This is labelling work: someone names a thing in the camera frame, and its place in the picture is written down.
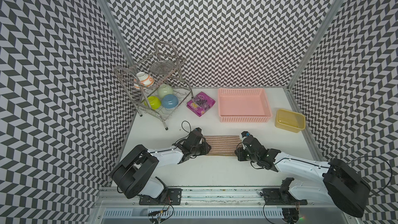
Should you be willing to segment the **brown striped square dishcloth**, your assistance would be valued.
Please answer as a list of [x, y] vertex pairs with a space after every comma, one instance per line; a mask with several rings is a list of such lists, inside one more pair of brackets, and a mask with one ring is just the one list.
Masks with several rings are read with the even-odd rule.
[[238, 135], [232, 136], [204, 136], [211, 147], [208, 156], [235, 156], [237, 147], [242, 147]]

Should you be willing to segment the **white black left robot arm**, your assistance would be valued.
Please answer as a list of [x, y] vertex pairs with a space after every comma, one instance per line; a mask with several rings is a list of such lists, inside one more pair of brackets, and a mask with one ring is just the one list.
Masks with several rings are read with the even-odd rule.
[[118, 192], [131, 199], [136, 196], [164, 201], [169, 188], [158, 177], [153, 177], [155, 169], [182, 164], [198, 156], [209, 154], [211, 146], [202, 135], [200, 128], [164, 149], [147, 149], [144, 145], [135, 146], [110, 173]]

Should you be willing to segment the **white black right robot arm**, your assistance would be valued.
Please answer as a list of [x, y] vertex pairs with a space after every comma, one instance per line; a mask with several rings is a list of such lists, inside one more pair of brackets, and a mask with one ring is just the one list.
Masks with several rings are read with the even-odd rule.
[[340, 159], [313, 161], [291, 156], [278, 149], [266, 149], [253, 135], [244, 131], [235, 154], [239, 161], [256, 164], [260, 170], [288, 173], [280, 187], [295, 200], [334, 204], [344, 213], [361, 218], [371, 188], [348, 163]]

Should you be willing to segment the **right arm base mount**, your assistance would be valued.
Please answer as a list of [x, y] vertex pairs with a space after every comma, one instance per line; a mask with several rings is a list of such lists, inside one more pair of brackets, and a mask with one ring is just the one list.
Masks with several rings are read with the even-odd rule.
[[294, 178], [287, 177], [279, 188], [263, 188], [260, 196], [264, 198], [265, 205], [308, 205], [307, 200], [298, 200], [290, 192], [290, 185]]

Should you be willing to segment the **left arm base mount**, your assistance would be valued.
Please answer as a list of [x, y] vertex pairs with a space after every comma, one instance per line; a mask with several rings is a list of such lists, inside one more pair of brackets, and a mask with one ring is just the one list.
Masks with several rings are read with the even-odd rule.
[[157, 198], [142, 195], [139, 205], [166, 205], [177, 206], [181, 203], [182, 189], [166, 187]]

